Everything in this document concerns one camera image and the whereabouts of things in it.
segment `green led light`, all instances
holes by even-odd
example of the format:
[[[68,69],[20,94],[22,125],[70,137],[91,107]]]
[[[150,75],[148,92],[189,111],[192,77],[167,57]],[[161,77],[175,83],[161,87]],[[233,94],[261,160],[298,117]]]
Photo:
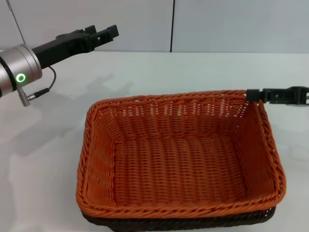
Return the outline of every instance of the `green led light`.
[[[24,82],[24,80],[26,79],[26,75],[20,73],[16,76],[16,81],[19,82],[19,83],[22,83]]]

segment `orange wicker basket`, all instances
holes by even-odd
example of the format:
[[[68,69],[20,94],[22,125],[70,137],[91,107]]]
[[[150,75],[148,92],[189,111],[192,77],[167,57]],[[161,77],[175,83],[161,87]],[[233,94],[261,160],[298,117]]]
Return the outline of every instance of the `orange wicker basket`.
[[[98,218],[209,218],[267,210],[286,180],[264,104],[245,90],[136,96],[88,111],[81,211]]]

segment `white wall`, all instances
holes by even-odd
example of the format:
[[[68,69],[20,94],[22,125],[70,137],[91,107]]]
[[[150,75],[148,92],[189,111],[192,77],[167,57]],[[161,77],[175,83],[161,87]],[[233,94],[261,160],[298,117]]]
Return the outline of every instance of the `white wall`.
[[[117,24],[120,36],[98,50],[169,51],[173,0],[9,1],[31,47]],[[309,53],[308,9],[308,0],[176,0],[173,51]],[[0,48],[19,44],[5,0],[0,19]]]
[[[0,50],[22,44],[22,38],[5,0],[0,0]]]
[[[172,0],[10,0],[25,41],[31,47],[57,35],[113,24],[120,36],[104,51],[169,51]]]
[[[176,0],[175,52],[309,52],[308,0]]]

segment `brown basket base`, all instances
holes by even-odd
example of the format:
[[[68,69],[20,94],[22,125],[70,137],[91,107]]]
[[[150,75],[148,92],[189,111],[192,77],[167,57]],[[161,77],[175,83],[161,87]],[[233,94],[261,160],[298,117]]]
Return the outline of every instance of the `brown basket base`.
[[[167,218],[167,219],[115,219],[92,217],[83,213],[87,221],[107,226],[114,232],[175,231],[213,227],[232,227],[263,223],[272,218],[276,207],[237,215],[207,218]]]

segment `white tabletop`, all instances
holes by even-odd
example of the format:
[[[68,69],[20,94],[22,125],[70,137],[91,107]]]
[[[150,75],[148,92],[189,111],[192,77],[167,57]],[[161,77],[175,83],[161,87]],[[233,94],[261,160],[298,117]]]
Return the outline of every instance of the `white tabletop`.
[[[98,100],[219,89],[309,87],[309,54],[107,53],[54,65],[51,92],[23,107],[0,99],[0,232],[108,232],[88,223],[75,201],[88,108]],[[25,88],[48,87],[52,72]],[[266,105],[287,176],[287,193],[263,224],[211,232],[307,232],[309,107]]]

